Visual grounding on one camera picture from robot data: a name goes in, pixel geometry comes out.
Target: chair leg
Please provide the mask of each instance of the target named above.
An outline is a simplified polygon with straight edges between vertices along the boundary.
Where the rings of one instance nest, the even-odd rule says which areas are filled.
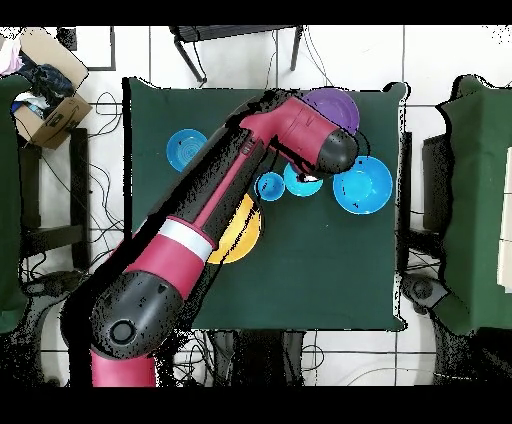
[[[177,38],[174,39],[174,45],[176,46],[176,48],[178,49],[178,51],[181,54],[181,57],[185,60],[185,62],[187,63],[188,67],[190,68],[190,70],[192,71],[194,76],[196,77],[197,82],[203,82],[203,77],[201,77],[201,75],[199,75],[199,72],[197,71],[197,68],[192,63],[192,60],[190,60],[189,55],[187,54],[187,52],[183,48],[181,42]]]
[[[293,52],[292,52],[292,65],[290,66],[291,71],[295,71],[297,65],[297,54],[299,53],[299,44],[302,37],[302,31],[304,31],[303,25],[298,25],[295,28],[295,40],[293,41]]]

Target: white tile floor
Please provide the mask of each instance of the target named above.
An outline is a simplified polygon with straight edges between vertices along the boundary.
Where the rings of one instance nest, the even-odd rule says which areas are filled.
[[[412,209],[423,210],[421,144],[428,137],[445,132],[445,123],[433,107],[448,99],[454,79],[462,74],[478,73],[495,86],[512,80],[512,37],[504,26],[311,26],[310,34],[320,53],[327,75],[334,85],[350,90],[382,89],[389,82],[405,81],[411,87],[407,100],[406,129],[413,133]],[[110,46],[108,27],[78,27],[77,56],[88,66],[109,66]],[[297,69],[290,72],[293,29],[279,32],[278,79],[281,88],[322,86],[324,77],[316,69],[305,40],[301,42]],[[314,49],[308,38],[308,45]],[[204,70],[206,87],[263,88],[267,81],[269,61],[274,52],[270,33],[254,34],[201,42],[197,45]],[[185,49],[195,61],[192,45]],[[79,93],[98,106],[81,126],[89,133],[97,132],[112,118],[115,105],[122,100],[121,78],[136,76],[157,87],[195,88],[197,83],[173,45],[167,27],[115,27],[115,71],[91,72],[79,88]],[[275,86],[276,60],[272,61],[269,87]],[[114,99],[104,92],[112,93]],[[105,130],[114,128],[115,123]],[[108,135],[91,139],[91,162],[105,169],[111,179],[108,207],[116,219],[123,217],[122,122]],[[67,146],[57,151],[45,151],[62,181],[69,186]],[[69,222],[69,197],[45,164],[42,165],[41,198],[43,225]],[[97,169],[91,173],[106,187],[107,179]],[[94,228],[110,225],[101,206],[102,193],[92,180],[92,213],[98,223]],[[411,215],[412,225],[421,228],[421,216]],[[93,231],[91,239],[100,235]],[[117,231],[106,234],[109,247],[121,240]],[[105,240],[93,244],[93,256],[106,249]],[[38,258],[32,258],[35,264]],[[67,248],[52,251],[40,270],[71,269]],[[58,329],[58,312],[53,308],[43,334],[42,359],[48,376],[58,375],[65,383],[68,375],[66,345]],[[320,332],[317,345],[325,351],[324,363],[315,371],[305,371],[308,385],[413,385],[429,384],[432,380],[435,351],[430,320],[414,312],[409,301],[400,298],[400,315],[407,329],[398,334],[388,332]],[[312,344],[314,332],[306,335],[305,345]],[[313,361],[311,349],[304,353],[304,368]],[[188,354],[182,354],[188,361]],[[194,376],[202,380],[200,367]]]

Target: small blue bowl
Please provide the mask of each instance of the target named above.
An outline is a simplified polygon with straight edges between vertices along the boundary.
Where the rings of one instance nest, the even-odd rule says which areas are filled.
[[[298,174],[293,170],[292,165],[289,163],[284,168],[284,183],[288,191],[295,196],[307,197],[315,194],[322,187],[322,180],[300,182],[297,181]]]
[[[281,175],[267,172],[261,175],[254,184],[254,192],[267,202],[279,199],[284,193],[284,181]]]
[[[182,172],[207,141],[199,131],[178,131],[167,143],[167,160],[176,171]]]
[[[393,178],[380,160],[358,156],[347,172],[334,176],[336,201],[348,212],[366,215],[377,212],[391,197]]]

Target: dark green table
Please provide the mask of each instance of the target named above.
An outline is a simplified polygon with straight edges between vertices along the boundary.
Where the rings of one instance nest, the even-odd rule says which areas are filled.
[[[512,90],[467,75],[445,115],[454,155],[451,221],[443,247],[451,295],[434,312],[456,334],[512,329],[512,294],[497,284],[507,149],[512,146]]]
[[[29,82],[22,76],[0,77],[0,334],[14,330],[27,304],[18,282],[21,247],[20,168],[11,105],[18,94],[29,88]]]
[[[130,87],[135,230],[178,175],[166,158],[171,135],[194,128],[209,137],[237,106],[261,91],[162,90],[136,79]],[[387,88],[350,94],[372,156],[396,181],[398,104],[407,87]],[[285,165],[278,160],[274,171],[282,172]],[[267,160],[262,172],[268,166]],[[336,202],[331,178],[312,197],[285,192],[279,201],[263,202],[263,235],[246,257],[223,266],[193,327],[402,329],[393,315],[395,195],[394,190],[376,214],[352,215]]]

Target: floor tile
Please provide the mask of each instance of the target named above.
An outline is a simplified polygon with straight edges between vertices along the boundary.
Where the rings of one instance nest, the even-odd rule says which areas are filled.
[[[294,29],[279,31],[279,86],[310,89],[326,85],[312,60],[332,84],[350,90],[382,90],[402,80],[402,25],[311,25],[300,43],[295,71],[290,71]]]
[[[434,378],[436,355],[403,355],[397,357],[397,386],[428,386]]]
[[[434,107],[407,107],[405,112],[406,131],[412,132],[411,159],[411,210],[423,212],[423,142],[430,137],[444,134],[446,124]],[[411,214],[411,227],[423,228],[423,216]]]
[[[93,136],[89,139],[89,173],[92,176],[89,202],[90,211],[97,222],[91,219],[90,225],[91,228],[98,228],[98,225],[99,228],[107,228],[124,217],[124,128],[122,115],[115,116],[115,106],[103,105],[98,111],[100,114],[109,115],[102,116],[93,110],[80,127],[87,128],[88,134]],[[111,214],[110,219],[102,206],[105,202]],[[116,228],[123,228],[122,225],[117,224]]]
[[[183,44],[201,75],[192,43]],[[196,43],[208,78],[205,88],[264,88],[275,51],[270,32]],[[270,81],[275,70],[271,70]],[[151,83],[162,88],[196,88],[199,83],[174,46],[168,27],[151,27]]]
[[[63,387],[69,380],[69,355],[67,352],[41,352],[41,365],[45,379],[56,377]]]
[[[60,312],[63,306],[64,302],[58,303],[46,315],[41,336],[41,350],[68,350],[60,332]]]
[[[90,71],[78,88],[78,94],[89,103],[97,102],[104,92],[112,93],[121,102],[123,77],[149,80],[149,27],[116,26],[114,31],[116,70]]]
[[[69,225],[70,162],[69,138],[58,149],[43,149],[40,161],[39,210],[41,227]]]
[[[314,345],[315,331],[304,336],[303,346]],[[395,333],[390,331],[319,331],[316,345],[333,352],[394,352]]]
[[[428,315],[419,315],[412,303],[400,296],[400,317],[407,328],[397,334],[398,352],[435,352],[434,327]]]
[[[408,104],[436,105],[450,97],[460,75],[477,74],[494,86],[512,80],[510,26],[406,25]]]
[[[76,50],[72,53],[88,68],[111,66],[111,46],[109,26],[78,26],[76,30]],[[57,27],[45,27],[57,37]]]
[[[317,365],[322,356],[317,355]],[[314,355],[302,355],[302,375],[306,386],[393,386],[394,354],[326,353],[316,370]]]

